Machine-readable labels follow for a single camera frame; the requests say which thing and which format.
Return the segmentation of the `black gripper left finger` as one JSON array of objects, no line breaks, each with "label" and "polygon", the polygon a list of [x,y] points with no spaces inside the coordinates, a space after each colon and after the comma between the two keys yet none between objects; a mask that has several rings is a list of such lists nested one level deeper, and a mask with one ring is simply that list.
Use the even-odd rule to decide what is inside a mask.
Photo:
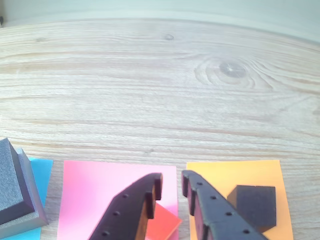
[{"label": "black gripper left finger", "polygon": [[92,232],[91,240],[144,240],[148,220],[162,198],[163,174],[154,172],[115,195]]}]

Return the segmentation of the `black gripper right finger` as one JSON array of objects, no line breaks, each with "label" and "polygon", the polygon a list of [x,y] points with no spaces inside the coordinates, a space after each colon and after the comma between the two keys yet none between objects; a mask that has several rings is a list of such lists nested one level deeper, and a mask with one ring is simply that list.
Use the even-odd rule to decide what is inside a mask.
[{"label": "black gripper right finger", "polygon": [[266,239],[200,174],[183,170],[181,178],[198,240]]}]

